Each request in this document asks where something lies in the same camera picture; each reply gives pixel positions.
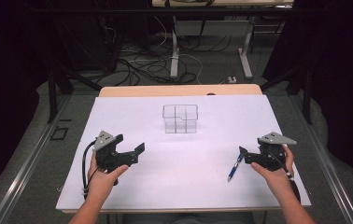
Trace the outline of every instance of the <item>white paper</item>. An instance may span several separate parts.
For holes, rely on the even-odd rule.
[[[196,133],[165,133],[164,105],[198,105]],[[264,179],[242,161],[228,182],[239,146],[259,153],[257,138],[281,133],[265,95],[98,97],[56,208],[83,203],[81,159],[99,132],[123,134],[118,152],[146,149],[119,178],[104,210],[200,211],[279,207]],[[92,150],[87,154],[87,169]],[[302,205],[311,205],[295,168]]]

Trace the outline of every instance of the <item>clear acrylic box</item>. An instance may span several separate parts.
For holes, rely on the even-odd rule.
[[[164,105],[162,107],[166,133],[196,133],[197,105]]]

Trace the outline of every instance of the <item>blue pen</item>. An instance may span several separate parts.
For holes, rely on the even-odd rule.
[[[244,156],[243,153],[240,153],[240,155],[238,155],[237,162],[234,164],[234,167],[230,171],[230,174],[229,174],[229,177],[227,178],[227,181],[230,181],[232,179],[234,172],[238,167],[238,164],[240,164],[241,160],[243,159],[243,156]]]

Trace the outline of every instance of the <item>white desk leg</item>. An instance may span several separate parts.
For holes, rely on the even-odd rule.
[[[244,71],[244,75],[246,76],[246,79],[252,79],[252,72],[250,70],[249,67],[249,62],[247,59],[247,52],[248,52],[248,48],[249,48],[249,41],[250,38],[252,36],[252,30],[253,30],[253,26],[255,24],[255,18],[254,17],[250,17],[249,18],[249,23],[248,23],[248,27],[247,27],[247,31],[246,31],[246,37],[244,40],[244,46],[242,49],[238,49],[238,54],[240,55],[240,60],[241,60],[241,64],[243,65],[243,71]]]
[[[176,17],[173,17],[173,19],[174,19],[175,30],[173,31],[173,57],[171,59],[170,77],[176,78],[177,77],[177,64],[179,61],[179,48],[177,47],[177,35],[176,35],[177,19],[176,19]]]

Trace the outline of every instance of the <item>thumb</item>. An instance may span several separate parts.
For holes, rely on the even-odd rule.
[[[118,168],[116,168],[116,170],[112,171],[111,173],[109,173],[107,176],[109,176],[109,178],[114,178],[115,180],[121,176],[126,170],[128,169],[128,165],[122,165]]]
[[[251,167],[263,177],[265,177],[268,172],[266,169],[264,169],[261,165],[257,164],[256,162],[252,162]]]

